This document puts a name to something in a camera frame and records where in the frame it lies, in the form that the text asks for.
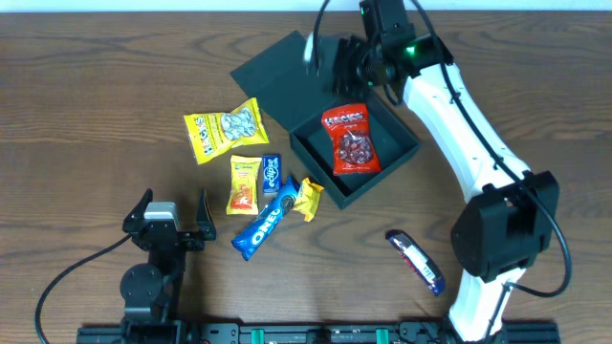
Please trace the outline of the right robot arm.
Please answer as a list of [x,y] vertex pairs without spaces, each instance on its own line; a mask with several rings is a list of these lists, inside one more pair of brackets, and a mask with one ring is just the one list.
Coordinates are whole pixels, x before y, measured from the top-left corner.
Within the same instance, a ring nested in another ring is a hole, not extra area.
[[433,136],[466,203],[451,231],[463,272],[441,338],[497,342],[520,278],[562,235],[555,218],[557,181],[550,172],[532,172],[499,138],[435,30],[418,36],[400,1],[363,1],[360,10],[365,36],[338,50],[332,87],[366,97],[380,86]]

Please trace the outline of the red Hacks candy bag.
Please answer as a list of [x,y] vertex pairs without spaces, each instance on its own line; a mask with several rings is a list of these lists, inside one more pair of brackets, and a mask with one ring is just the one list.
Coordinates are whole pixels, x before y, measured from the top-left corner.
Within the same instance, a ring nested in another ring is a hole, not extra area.
[[323,113],[321,124],[332,142],[335,176],[382,171],[370,139],[369,113],[364,103],[329,109]]

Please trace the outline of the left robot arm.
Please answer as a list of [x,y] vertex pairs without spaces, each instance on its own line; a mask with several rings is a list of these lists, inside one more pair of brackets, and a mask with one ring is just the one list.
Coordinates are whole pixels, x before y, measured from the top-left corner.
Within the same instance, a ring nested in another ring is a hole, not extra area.
[[195,231],[181,231],[177,205],[155,202],[148,189],[123,220],[122,230],[148,260],[121,278],[125,302],[120,343],[198,343],[198,327],[177,315],[186,255],[216,239],[205,190],[200,191]]

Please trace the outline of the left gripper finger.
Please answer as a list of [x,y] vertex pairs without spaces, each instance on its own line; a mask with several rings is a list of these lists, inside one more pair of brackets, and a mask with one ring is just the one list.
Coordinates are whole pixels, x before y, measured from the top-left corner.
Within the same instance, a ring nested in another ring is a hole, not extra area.
[[195,221],[199,230],[213,230],[213,221],[208,209],[207,192],[204,188],[200,189]]
[[152,202],[153,191],[151,188],[147,188],[140,200],[134,206],[134,208],[125,217],[125,221],[137,221],[144,218],[144,213],[147,206]]

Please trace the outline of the yellow Hacks candy bag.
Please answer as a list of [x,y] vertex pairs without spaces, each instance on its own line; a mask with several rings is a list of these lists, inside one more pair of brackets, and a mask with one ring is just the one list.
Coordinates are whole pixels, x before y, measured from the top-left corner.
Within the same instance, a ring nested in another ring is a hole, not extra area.
[[269,142],[255,97],[231,112],[191,114],[184,116],[184,121],[199,165],[236,147]]

